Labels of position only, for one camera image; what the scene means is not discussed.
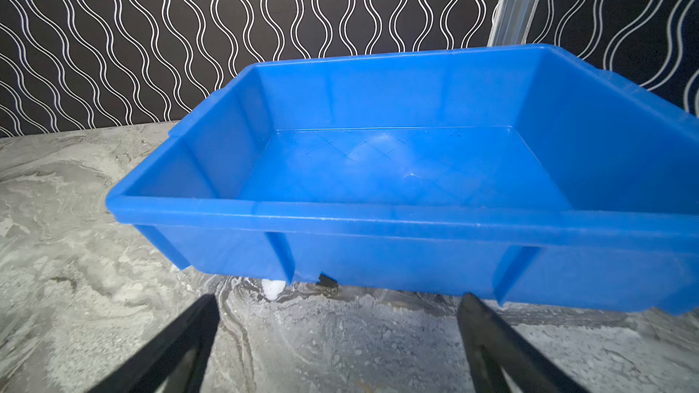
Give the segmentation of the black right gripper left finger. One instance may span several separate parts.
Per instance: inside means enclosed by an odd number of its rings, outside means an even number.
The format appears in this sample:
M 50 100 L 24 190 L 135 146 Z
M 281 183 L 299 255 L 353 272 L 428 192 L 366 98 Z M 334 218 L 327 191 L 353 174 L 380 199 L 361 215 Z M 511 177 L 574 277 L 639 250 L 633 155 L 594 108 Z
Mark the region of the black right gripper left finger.
M 216 297 L 206 294 L 162 329 L 92 392 L 199 392 L 220 323 Z

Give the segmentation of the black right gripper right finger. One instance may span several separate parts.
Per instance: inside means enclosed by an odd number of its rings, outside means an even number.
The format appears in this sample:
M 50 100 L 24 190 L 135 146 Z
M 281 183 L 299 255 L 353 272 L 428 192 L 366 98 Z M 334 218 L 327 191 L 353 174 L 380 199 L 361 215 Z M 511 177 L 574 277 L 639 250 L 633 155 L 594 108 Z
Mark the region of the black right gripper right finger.
M 584 392 L 586 388 L 535 349 L 473 293 L 463 295 L 457 320 L 477 392 Z

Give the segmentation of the blue plastic bin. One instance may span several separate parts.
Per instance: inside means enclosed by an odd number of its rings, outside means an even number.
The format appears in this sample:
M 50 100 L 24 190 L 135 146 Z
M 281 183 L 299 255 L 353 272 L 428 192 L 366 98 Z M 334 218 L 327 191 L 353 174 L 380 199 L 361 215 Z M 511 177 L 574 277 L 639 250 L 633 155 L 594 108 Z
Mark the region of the blue plastic bin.
M 106 198 L 175 266 L 698 306 L 698 121 L 553 45 L 258 63 Z

